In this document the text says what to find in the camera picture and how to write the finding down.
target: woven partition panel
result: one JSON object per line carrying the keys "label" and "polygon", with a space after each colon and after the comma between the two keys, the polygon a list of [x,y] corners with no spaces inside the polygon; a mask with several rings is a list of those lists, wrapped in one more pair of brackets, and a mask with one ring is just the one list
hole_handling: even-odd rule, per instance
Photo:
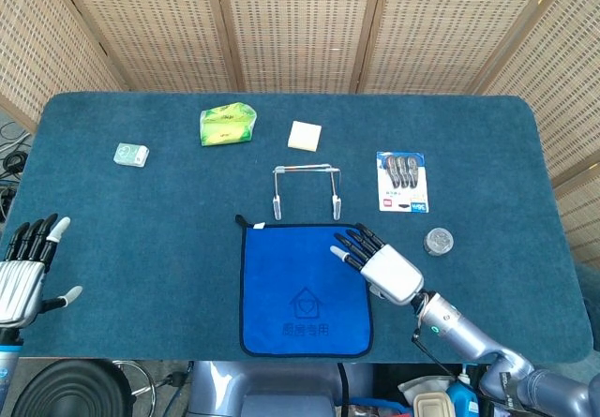
{"label": "woven partition panel", "polygon": [[350,92],[367,0],[231,0],[249,91]]}
{"label": "woven partition panel", "polygon": [[558,204],[575,259],[600,267],[600,177],[570,191]]}
{"label": "woven partition panel", "polygon": [[529,0],[386,0],[369,93],[465,93]]}
{"label": "woven partition panel", "polygon": [[600,150],[600,0],[555,0],[487,89],[535,112],[550,176]]}
{"label": "woven partition panel", "polygon": [[35,127],[54,94],[120,90],[63,0],[0,0],[0,96]]}
{"label": "woven partition panel", "polygon": [[231,89],[210,0],[75,1],[133,88]]}

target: green snack package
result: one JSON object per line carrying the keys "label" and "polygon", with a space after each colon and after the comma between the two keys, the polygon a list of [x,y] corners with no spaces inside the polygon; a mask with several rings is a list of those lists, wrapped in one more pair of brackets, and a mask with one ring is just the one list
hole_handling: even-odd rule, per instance
{"label": "green snack package", "polygon": [[245,103],[219,106],[200,114],[202,146],[250,141],[256,112]]}

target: blue tabletop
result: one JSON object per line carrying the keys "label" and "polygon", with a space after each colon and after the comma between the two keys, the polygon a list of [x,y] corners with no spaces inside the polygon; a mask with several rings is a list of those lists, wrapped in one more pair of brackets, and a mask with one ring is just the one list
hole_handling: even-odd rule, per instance
{"label": "blue tabletop", "polygon": [[[201,147],[201,110],[235,101],[258,114],[252,141]],[[316,153],[287,147],[293,120],[322,125]],[[145,167],[116,165],[119,142],[146,145]],[[395,150],[425,155],[428,214],[379,211],[376,154]],[[234,216],[273,223],[273,168],[313,163],[342,170],[340,222],[368,224],[492,337],[536,363],[590,351],[533,114],[517,97],[73,93],[44,111],[7,233],[70,216],[45,296],[84,291],[22,331],[23,354],[246,359]],[[286,177],[281,196],[281,223],[333,222],[322,177]],[[439,258],[423,249],[434,227],[455,238]],[[360,360],[425,361],[412,310],[371,300],[373,346]],[[461,361],[436,336],[423,341]]]}

